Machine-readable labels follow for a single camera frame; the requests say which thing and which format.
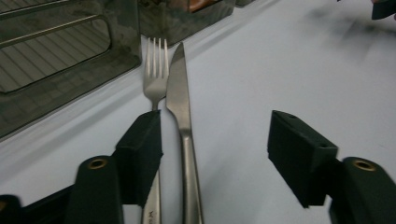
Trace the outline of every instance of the white surface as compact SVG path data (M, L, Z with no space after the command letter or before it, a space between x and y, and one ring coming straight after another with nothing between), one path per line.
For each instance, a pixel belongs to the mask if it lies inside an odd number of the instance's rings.
M272 110L330 139L338 159L375 161L396 179L396 22L370 13L368 0L257 0L184 41L206 224L330 223L330 200L304 210L267 159ZM110 155L150 109L142 75L141 66L1 142L0 194L33 203L71 185L81 162ZM161 108L163 223L178 224L177 127ZM125 206L125 216L138 223L140 209Z

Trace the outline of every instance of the fork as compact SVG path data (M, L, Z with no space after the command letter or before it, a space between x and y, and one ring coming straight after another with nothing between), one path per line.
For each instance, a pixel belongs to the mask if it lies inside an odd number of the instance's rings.
M146 68L144 75L143 93L152 103L152 110L158 110L158 104L166 95L166 84L169 77L168 50L166 39L163 41L164 59L161 54L161 39L154 38L152 48L148 39L146 54ZM157 172L152 182L145 208L142 212L141 224L161 224L161 186L160 171Z

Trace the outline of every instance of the cutlery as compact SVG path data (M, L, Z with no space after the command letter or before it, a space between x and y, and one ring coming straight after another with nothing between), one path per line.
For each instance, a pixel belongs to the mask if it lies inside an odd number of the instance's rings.
M150 47L150 38L148 39L143 93L152 102L152 110L158 110L158 103L166 94L166 83L169 77L168 52L166 46L167 43L165 39L163 41L163 59L161 54L161 39L158 40L158 49L156 49L156 39L154 38L152 47ZM160 171L157 172L152 182L151 191L142 212L141 224L161 224Z
M166 88L166 107L177 120L181 140L183 224L203 224L200 187L192 140L189 86L183 43L178 45L170 65Z

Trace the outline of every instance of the screw hole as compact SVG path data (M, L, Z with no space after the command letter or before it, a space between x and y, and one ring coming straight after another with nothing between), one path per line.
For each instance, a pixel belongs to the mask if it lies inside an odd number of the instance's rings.
M91 161L90 164L88 165L88 168L90 168L91 170L96 170L105 167L106 165L107 165L107 160L98 159Z
M373 166L370 162L367 161L353 161L353 164L359 169L365 171L375 171L375 166Z

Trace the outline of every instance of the silver knife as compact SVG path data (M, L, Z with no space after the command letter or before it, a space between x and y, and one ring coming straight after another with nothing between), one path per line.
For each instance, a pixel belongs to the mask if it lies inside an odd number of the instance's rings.
M192 141L189 84L183 43L173 56L166 88L166 107L177 120L183 173L183 224L204 224L201 195Z

